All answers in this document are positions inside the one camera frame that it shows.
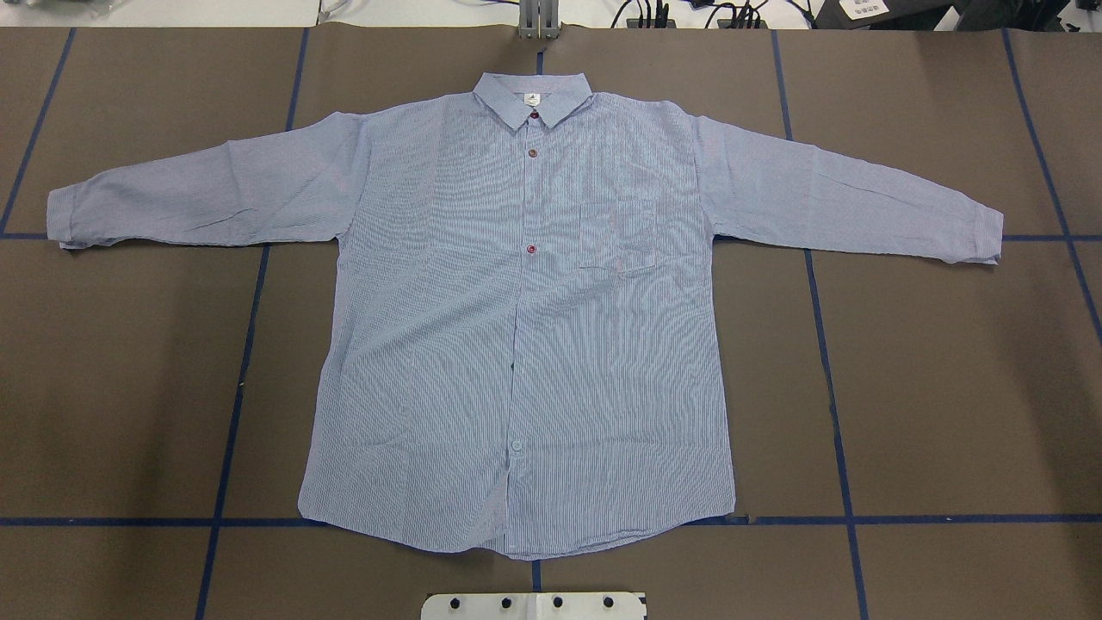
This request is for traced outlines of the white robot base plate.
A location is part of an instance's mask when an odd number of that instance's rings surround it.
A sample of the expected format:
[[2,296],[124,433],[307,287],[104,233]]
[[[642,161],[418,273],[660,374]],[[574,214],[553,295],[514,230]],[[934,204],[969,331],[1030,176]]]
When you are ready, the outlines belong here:
[[421,619],[647,619],[644,592],[451,592],[426,598]]

